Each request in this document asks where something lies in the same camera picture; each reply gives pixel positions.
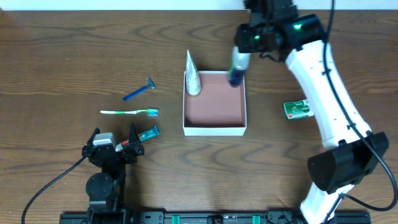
red label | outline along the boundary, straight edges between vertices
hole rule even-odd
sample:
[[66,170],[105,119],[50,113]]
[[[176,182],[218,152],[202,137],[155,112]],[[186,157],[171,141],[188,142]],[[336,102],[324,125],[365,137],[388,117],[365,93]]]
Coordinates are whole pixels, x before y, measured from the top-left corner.
[[129,140],[125,140],[124,142],[120,143],[122,146],[128,146],[129,145]]

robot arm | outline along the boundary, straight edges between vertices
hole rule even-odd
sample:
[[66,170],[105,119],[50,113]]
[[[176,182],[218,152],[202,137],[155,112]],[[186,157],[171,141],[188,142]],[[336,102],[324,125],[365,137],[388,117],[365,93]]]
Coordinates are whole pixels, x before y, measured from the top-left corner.
[[136,134],[134,123],[125,142],[127,144],[122,149],[121,144],[115,144],[112,133],[100,133],[96,128],[82,149],[82,156],[88,157],[92,164],[101,168],[101,172],[92,175],[86,184],[90,206],[83,218],[85,223],[115,223],[113,221],[126,221],[127,217],[134,215],[124,208],[126,164],[136,163],[137,156],[144,155],[144,146]]
[[[329,83],[323,72],[322,48],[323,42],[317,40],[302,46],[302,50],[293,49],[287,56],[286,65],[300,83],[312,110],[314,110],[318,127],[325,149],[334,149],[339,142],[345,140],[351,143],[359,140],[358,135],[348,128],[348,122],[344,117],[336,98],[333,95]],[[349,97],[343,82],[337,72],[331,56],[330,46],[327,47],[328,66],[331,69],[330,76],[333,84],[342,100],[344,107],[357,129],[363,136],[371,131],[369,125],[362,119]],[[320,190],[315,183],[312,184],[307,198],[302,202],[300,210],[309,224],[321,223],[331,210],[340,193],[347,193],[354,187],[353,184],[340,187],[335,193],[328,194]]]
[[[311,157],[308,170],[313,180],[300,210],[309,224],[319,224],[333,218],[339,194],[347,193],[370,174],[377,160],[350,128],[323,66],[325,33],[316,15],[299,17],[291,0],[247,0],[251,23],[241,24],[235,43],[241,53],[278,51],[279,61],[285,62],[300,83],[307,97],[327,152]],[[355,108],[337,72],[331,47],[326,48],[329,76],[344,108],[356,126],[367,136],[379,156],[388,148],[384,133],[373,135],[369,125]]]

green light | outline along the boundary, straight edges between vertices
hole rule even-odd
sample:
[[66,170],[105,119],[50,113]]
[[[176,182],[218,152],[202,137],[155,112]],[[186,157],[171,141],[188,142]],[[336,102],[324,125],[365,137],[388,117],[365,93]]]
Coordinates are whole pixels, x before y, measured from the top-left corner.
[[293,25],[293,28],[294,28],[295,30],[297,30],[297,31],[300,31],[302,25],[303,25],[303,24],[296,24],[296,25]]

blue razor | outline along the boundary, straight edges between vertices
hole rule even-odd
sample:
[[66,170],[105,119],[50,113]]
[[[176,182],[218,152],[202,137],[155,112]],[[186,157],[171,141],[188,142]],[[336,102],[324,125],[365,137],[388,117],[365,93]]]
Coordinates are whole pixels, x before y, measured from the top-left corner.
[[148,85],[141,87],[140,89],[128,94],[127,96],[123,97],[124,101],[130,100],[131,98],[137,96],[138,94],[142,93],[143,91],[147,90],[148,88],[155,88],[154,82],[150,78],[147,78]]

blue bottle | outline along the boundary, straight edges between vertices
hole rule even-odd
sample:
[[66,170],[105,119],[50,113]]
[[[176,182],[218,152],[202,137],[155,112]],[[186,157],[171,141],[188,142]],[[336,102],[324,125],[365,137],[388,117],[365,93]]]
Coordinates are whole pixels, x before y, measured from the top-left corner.
[[250,64],[250,53],[239,53],[239,49],[235,46],[232,49],[231,66],[228,72],[228,81],[232,87],[240,86],[243,75]]

